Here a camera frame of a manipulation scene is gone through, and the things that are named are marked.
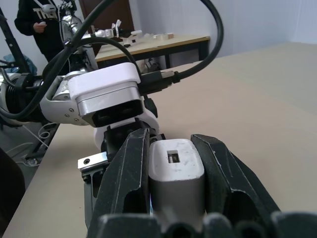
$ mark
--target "white power adapter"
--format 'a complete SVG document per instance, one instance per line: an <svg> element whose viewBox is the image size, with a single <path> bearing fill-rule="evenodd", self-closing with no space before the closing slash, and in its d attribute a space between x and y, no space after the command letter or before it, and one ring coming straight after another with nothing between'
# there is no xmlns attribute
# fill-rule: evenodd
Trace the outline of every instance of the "white power adapter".
<svg viewBox="0 0 317 238"><path fill-rule="evenodd" d="M190 140L161 140L150 147L150 191L153 213L162 232L186 223L198 232L205 214L204 166Z"/></svg>

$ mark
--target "table surface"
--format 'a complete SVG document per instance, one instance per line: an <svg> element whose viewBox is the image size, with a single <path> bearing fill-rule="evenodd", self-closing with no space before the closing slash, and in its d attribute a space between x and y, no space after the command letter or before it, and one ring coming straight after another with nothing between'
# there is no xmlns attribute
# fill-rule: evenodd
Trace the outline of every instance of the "table surface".
<svg viewBox="0 0 317 238"><path fill-rule="evenodd" d="M174 35L173 39L169 39L166 41L160 41L155 39L140 39L140 42L128 47L128 51L132 55L146 53L150 51L157 51L161 49L171 48L175 46L182 46L191 43L201 42L201 41L209 41L209 36L182 36L182 35ZM117 49L111 45L103 45L95 60L97 62L116 59L125 56L121 50Z"/></svg>
<svg viewBox="0 0 317 238"><path fill-rule="evenodd" d="M161 132L217 137L282 211L317 211L316 62L317 46L297 43L218 58L151 95ZM77 160L98 153L92 134L91 127L60 126L4 238L85 236Z"/></svg>

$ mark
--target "door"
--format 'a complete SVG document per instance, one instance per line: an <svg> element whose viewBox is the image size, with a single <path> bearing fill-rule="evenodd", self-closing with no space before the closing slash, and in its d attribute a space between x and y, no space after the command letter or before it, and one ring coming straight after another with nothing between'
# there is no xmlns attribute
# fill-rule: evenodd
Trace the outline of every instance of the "door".
<svg viewBox="0 0 317 238"><path fill-rule="evenodd" d="M102 0L79 0L84 17L86 18L101 1ZM117 19L122 21L120 26L122 29L134 31L129 0L114 1L100 14L93 23L93 26L96 29L110 29L112 23L116 23ZM95 54L98 53L99 49L100 46L94 47Z"/></svg>

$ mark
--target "table leg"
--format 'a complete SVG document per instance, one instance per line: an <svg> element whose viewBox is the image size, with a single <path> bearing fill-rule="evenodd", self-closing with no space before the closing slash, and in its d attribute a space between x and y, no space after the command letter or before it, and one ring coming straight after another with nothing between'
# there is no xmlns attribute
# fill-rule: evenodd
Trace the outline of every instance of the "table leg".
<svg viewBox="0 0 317 238"><path fill-rule="evenodd" d="M204 60L209 54L209 41L202 41L198 48L199 61Z"/></svg>
<svg viewBox="0 0 317 238"><path fill-rule="evenodd" d="M169 55L165 55L165 64L166 64L166 68L171 68Z"/></svg>

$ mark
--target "usb port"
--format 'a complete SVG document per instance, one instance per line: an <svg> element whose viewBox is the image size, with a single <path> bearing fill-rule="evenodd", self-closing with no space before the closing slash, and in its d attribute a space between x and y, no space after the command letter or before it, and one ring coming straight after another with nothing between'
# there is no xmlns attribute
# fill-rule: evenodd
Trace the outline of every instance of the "usb port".
<svg viewBox="0 0 317 238"><path fill-rule="evenodd" d="M178 151L177 150L171 150L167 152L167 157L168 157L168 162L170 164L173 163L180 163L179 161L179 156L178 156Z"/></svg>

